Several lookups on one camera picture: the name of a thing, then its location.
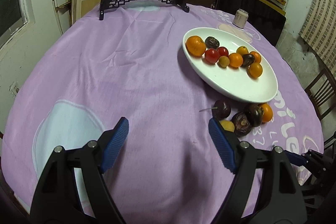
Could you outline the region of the white drink can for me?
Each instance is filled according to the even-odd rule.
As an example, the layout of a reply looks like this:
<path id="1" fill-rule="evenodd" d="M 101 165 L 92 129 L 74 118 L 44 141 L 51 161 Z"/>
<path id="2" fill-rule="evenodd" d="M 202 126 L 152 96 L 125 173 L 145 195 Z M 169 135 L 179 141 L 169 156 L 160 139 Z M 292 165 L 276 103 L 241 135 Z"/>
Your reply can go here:
<path id="1" fill-rule="evenodd" d="M 238 28 L 244 28 L 247 22 L 247 19 L 248 19 L 248 12 L 242 9 L 238 9 L 232 21 L 232 24 Z"/>

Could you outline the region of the dark wrinkled passion fruit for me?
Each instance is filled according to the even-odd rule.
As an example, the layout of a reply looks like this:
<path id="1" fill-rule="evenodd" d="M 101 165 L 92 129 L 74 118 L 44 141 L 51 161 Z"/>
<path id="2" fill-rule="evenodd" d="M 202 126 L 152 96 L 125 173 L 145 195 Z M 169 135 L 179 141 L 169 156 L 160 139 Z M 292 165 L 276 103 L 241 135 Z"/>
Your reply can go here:
<path id="1" fill-rule="evenodd" d="M 208 36 L 205 39 L 205 45 L 208 49 L 212 48 L 212 49 L 215 49 L 215 50 L 217 50 L 220 47 L 219 41 L 212 36 Z"/>

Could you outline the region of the central orange tangerine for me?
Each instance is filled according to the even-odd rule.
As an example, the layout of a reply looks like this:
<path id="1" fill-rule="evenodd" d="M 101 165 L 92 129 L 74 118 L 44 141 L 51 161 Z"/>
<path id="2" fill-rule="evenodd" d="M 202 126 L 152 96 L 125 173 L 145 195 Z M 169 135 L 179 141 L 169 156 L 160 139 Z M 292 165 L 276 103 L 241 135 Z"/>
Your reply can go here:
<path id="1" fill-rule="evenodd" d="M 252 63 L 248 68 L 248 74 L 253 79 L 259 78 L 263 73 L 263 67 L 260 63 Z"/>

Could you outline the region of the orange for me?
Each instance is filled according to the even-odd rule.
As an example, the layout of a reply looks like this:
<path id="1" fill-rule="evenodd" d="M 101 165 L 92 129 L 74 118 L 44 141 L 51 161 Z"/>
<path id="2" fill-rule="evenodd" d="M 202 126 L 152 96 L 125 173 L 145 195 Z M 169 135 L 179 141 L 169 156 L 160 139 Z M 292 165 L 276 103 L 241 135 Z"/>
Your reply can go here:
<path id="1" fill-rule="evenodd" d="M 237 50 L 236 53 L 240 55 L 247 55 L 249 53 L 248 48 L 246 46 L 240 46 Z"/>
<path id="2" fill-rule="evenodd" d="M 262 109 L 262 122 L 268 123 L 273 118 L 273 110 L 267 103 L 259 104 L 259 107 Z"/>
<path id="3" fill-rule="evenodd" d="M 249 53 L 254 56 L 254 58 L 255 58 L 254 62 L 255 63 L 259 63 L 259 64 L 261 63 L 262 57 L 261 57 L 260 53 L 258 53 L 256 51 L 250 51 Z"/>

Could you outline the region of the yellow longan fruit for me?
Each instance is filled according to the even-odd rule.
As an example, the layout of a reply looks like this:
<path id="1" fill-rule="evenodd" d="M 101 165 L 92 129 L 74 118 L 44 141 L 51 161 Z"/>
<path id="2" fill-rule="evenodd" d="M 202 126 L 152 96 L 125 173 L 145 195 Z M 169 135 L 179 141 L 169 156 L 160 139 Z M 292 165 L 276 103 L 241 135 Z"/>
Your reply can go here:
<path id="1" fill-rule="evenodd" d="M 218 65 L 221 67 L 221 68 L 226 68 L 228 67 L 228 65 L 230 64 L 230 60 L 227 56 L 221 56 L 219 57 L 218 59 Z"/>
<path id="2" fill-rule="evenodd" d="M 229 132 L 235 131 L 235 125 L 232 121 L 222 120 L 220 121 L 220 124 L 226 131 L 229 131 Z"/>

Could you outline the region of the wooden chair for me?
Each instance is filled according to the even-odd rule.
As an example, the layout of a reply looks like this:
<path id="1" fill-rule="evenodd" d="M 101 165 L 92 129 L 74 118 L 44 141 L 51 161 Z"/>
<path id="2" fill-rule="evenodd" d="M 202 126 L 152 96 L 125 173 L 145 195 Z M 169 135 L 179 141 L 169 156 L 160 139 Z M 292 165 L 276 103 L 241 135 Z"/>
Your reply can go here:
<path id="1" fill-rule="evenodd" d="M 335 109 L 335 78 L 329 69 L 323 68 L 304 91 L 312 102 L 320 121 Z M 321 107 L 327 102 L 331 102 L 331 105 L 321 111 Z"/>

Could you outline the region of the black folding screen panel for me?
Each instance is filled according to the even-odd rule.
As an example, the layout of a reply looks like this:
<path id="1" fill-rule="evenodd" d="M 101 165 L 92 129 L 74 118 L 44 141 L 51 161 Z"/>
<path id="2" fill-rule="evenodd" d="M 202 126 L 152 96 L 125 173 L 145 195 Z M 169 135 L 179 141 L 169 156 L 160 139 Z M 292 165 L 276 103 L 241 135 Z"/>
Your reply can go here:
<path id="1" fill-rule="evenodd" d="M 216 9 L 236 14 L 238 9 L 248 13 L 247 21 L 276 46 L 285 26 L 286 17 L 260 0 L 218 0 Z"/>

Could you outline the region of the red cherry tomato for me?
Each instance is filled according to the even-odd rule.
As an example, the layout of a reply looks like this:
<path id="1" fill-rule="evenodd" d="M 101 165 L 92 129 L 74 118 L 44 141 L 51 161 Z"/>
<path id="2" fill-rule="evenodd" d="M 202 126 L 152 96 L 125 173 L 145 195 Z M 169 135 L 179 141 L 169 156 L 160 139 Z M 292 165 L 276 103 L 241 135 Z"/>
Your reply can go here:
<path id="1" fill-rule="evenodd" d="M 228 57 L 228 55 L 229 55 L 228 49 L 226 47 L 219 47 L 217 49 L 217 52 L 218 52 L 219 56 L 226 56 L 226 57 Z"/>
<path id="2" fill-rule="evenodd" d="M 205 60 L 209 63 L 209 64 L 216 64 L 218 59 L 219 59 L 219 53 L 217 50 L 213 49 L 213 48 L 209 48 L 208 50 L 205 51 Z"/>

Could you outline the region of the large orange tangerine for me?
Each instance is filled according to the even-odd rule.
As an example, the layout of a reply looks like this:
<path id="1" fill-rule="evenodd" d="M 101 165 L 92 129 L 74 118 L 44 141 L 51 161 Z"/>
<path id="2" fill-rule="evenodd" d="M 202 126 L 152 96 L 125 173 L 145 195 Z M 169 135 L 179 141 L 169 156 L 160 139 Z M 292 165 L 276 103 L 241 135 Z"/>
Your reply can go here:
<path id="1" fill-rule="evenodd" d="M 206 44 L 199 36 L 190 36 L 186 40 L 186 48 L 194 57 L 202 57 L 206 51 Z"/>

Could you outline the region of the purple smile tablecloth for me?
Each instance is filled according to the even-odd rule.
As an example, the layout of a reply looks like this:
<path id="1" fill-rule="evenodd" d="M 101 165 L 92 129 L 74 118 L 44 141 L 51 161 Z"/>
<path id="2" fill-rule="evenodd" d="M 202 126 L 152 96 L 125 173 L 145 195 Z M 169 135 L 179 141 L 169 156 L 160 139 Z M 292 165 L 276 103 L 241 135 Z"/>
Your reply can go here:
<path id="1" fill-rule="evenodd" d="M 232 31 L 272 66 L 278 92 L 273 118 L 245 140 L 302 154 L 323 150 L 313 105 L 277 49 L 251 24 L 201 6 L 189 12 L 137 2 L 98 18 L 93 9 L 42 57 L 11 108 L 2 143 L 3 176 L 30 210 L 56 146 L 80 148 L 114 128 L 129 134 L 105 182 L 127 223 L 211 223 L 234 175 L 209 135 L 211 106 L 222 97 L 192 69 L 183 49 L 197 27 Z"/>

